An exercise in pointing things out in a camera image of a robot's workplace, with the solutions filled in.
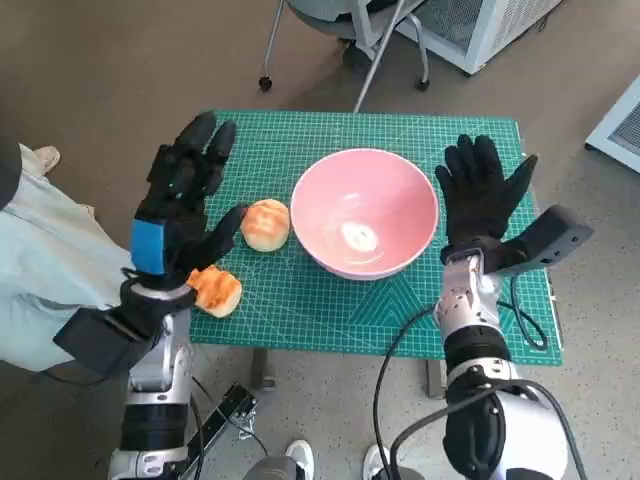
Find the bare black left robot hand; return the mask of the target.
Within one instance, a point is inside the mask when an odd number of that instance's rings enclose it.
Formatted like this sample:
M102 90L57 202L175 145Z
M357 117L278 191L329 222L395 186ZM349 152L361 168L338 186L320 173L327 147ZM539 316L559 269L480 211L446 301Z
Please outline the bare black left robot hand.
M159 147L133 219L133 266L120 291L123 311L231 308L240 284L215 264L233 248L248 207L236 204L208 229L205 201L222 184L236 130L234 121L219 123L214 113L204 112L173 143Z

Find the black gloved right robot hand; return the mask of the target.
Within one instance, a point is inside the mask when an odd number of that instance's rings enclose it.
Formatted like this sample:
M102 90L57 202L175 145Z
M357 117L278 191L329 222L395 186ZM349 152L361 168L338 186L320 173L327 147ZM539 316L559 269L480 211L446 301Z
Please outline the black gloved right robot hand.
M466 134L445 149L445 163L435 169L446 208L451 247L476 240L499 243L511 215L527 192L538 157L523 160L510 176L503 172L494 141Z

